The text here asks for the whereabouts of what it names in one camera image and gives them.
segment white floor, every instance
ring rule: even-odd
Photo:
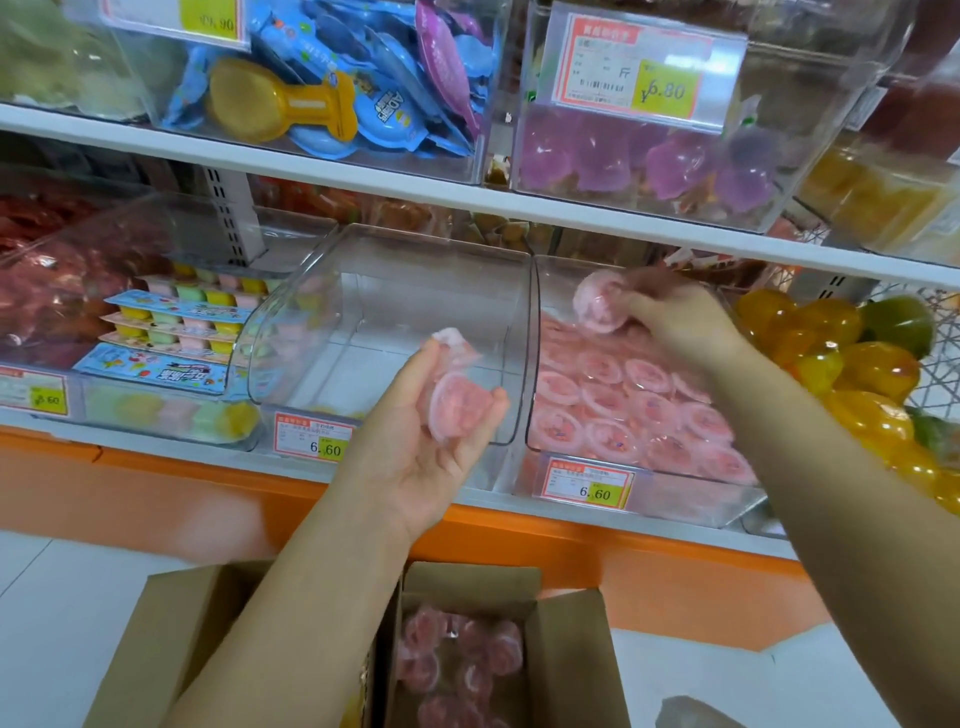
[[[0,726],[80,728],[147,576],[188,566],[0,531]],[[746,728],[898,726],[832,625],[764,653],[623,630],[613,642],[635,728],[673,695]]]

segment yellow price sticker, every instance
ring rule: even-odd
[[[619,508],[620,497],[622,495],[622,485],[590,483],[589,490],[587,490],[587,503],[591,503],[592,505],[606,505],[611,508]]]
[[[321,460],[332,460],[339,463],[344,459],[349,440],[337,440],[332,437],[322,437],[317,440],[317,457]]]
[[[189,33],[237,40],[236,0],[180,0],[180,25]]]
[[[55,415],[65,415],[66,395],[62,389],[52,387],[31,387],[30,405],[38,412],[50,412]]]
[[[631,108],[688,119],[697,105],[702,74],[657,61],[641,61]]]

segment white shelf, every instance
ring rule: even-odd
[[[311,460],[276,457],[268,452],[257,450],[242,452],[212,445],[184,443],[161,437],[136,435],[88,425],[72,425],[55,420],[43,420],[5,407],[0,407],[0,425],[45,432],[62,440],[76,443],[176,458],[191,463],[234,468],[251,473],[278,475],[320,483],[328,482],[333,475],[332,468],[319,465]],[[752,536],[744,533],[739,527],[718,530],[688,523],[649,519],[632,513],[612,512],[602,508],[586,508],[541,498],[517,497],[479,488],[464,488],[455,502],[477,508],[538,516],[556,521],[585,523],[676,541],[688,541],[704,546],[717,546],[746,553],[775,556],[782,559],[796,560],[797,558],[793,547],[786,541]]]
[[[328,184],[358,192],[500,214],[576,230],[756,257],[849,276],[960,290],[960,268],[860,251],[801,245],[748,232],[412,177],[398,172],[86,119],[55,111],[0,104],[0,130],[288,180]]]

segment open cardboard box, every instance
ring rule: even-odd
[[[84,728],[158,728],[216,650],[271,562],[223,564],[147,579],[86,715]],[[367,676],[357,675],[342,728],[370,728]]]
[[[511,728],[630,728],[603,596],[595,589],[542,599],[539,594],[539,569],[416,562],[403,577],[392,624],[385,620],[381,638],[392,653],[403,621],[421,604],[513,619],[523,632],[524,668],[496,678],[492,715]],[[448,648],[455,651],[452,645],[440,648],[444,667],[450,664],[444,659]],[[385,725],[413,728],[422,696],[398,683],[394,668]],[[441,689],[444,682],[450,678],[442,674]]]

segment hand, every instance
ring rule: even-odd
[[[380,508],[412,544],[438,522],[487,448],[510,400],[500,387],[493,404],[466,437],[441,447],[426,431],[417,399],[440,358],[440,344],[427,340],[403,366],[350,440],[331,491],[349,492]]]
[[[650,329],[667,351],[696,374],[729,366],[749,343],[706,287],[664,268],[637,268],[617,304]]]

